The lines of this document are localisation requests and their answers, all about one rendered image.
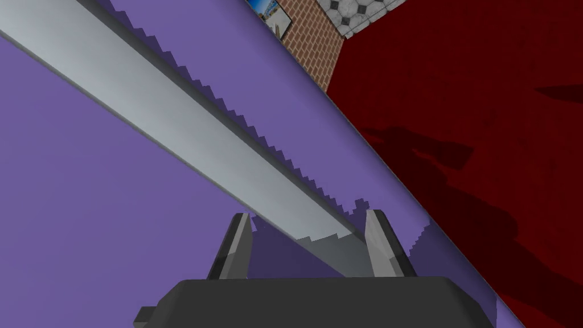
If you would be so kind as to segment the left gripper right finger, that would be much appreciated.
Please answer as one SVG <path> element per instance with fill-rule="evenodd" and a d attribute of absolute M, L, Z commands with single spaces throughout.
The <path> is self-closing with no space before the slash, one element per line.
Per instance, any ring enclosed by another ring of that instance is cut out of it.
<path fill-rule="evenodd" d="M 374 277 L 417 276 L 383 211 L 367 210 L 365 240 Z"/>

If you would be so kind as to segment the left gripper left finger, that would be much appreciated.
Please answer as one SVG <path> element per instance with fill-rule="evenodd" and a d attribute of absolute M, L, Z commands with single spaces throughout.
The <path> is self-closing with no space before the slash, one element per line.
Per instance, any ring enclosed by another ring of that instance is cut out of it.
<path fill-rule="evenodd" d="M 236 213 L 214 263 L 207 276 L 209 280 L 246 279 L 252 252 L 252 227 L 248 213 Z"/>

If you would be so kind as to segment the purple door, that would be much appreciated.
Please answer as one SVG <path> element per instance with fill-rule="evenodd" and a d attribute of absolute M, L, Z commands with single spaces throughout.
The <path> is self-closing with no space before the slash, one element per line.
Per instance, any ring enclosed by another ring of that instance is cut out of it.
<path fill-rule="evenodd" d="M 245 0 L 100 0 L 171 51 L 359 228 L 391 215 L 422 276 L 524 328 Z M 202 278 L 244 207 L 0 39 L 1 328 L 130 328 Z"/>

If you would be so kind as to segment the framed wall picture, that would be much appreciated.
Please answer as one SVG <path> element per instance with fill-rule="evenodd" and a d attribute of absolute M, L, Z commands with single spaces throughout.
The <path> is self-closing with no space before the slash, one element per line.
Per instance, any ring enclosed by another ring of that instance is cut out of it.
<path fill-rule="evenodd" d="M 292 19 L 277 0 L 245 0 L 256 15 L 271 29 L 275 37 L 283 41 Z"/>

